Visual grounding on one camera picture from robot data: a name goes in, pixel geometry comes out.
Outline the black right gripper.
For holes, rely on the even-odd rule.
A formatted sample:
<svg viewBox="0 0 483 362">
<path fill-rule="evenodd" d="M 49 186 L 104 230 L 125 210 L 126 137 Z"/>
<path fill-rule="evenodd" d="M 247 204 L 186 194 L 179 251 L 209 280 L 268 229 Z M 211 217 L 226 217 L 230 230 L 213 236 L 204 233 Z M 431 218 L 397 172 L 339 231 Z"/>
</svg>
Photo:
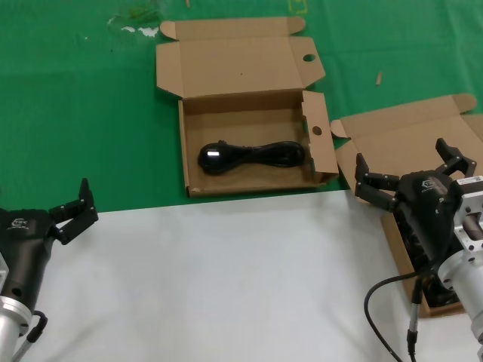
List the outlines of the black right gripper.
<svg viewBox="0 0 483 362">
<path fill-rule="evenodd" d="M 401 177 L 372 173 L 362 153 L 356 155 L 355 196 L 385 211 L 401 214 L 413 230 L 431 262 L 441 265 L 460 250 L 453 236 L 451 205 L 445 201 L 452 179 L 459 171 L 474 176 L 476 162 L 438 138 L 435 149 L 443 163 L 434 171 Z M 395 196 L 387 191 L 396 192 Z"/>
</svg>

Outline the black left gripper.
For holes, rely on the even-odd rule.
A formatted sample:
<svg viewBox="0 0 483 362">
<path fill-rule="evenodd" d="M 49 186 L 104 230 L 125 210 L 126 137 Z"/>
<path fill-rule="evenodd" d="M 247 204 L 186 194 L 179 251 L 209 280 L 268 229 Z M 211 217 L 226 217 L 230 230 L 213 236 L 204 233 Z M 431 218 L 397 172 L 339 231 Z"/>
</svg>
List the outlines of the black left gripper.
<svg viewBox="0 0 483 362">
<path fill-rule="evenodd" d="M 67 245 L 98 219 L 87 178 L 81 181 L 77 200 L 48 212 L 1 210 L 1 255 L 8 267 L 1 295 L 25 306 L 36 305 L 54 237 Z"/>
</svg>

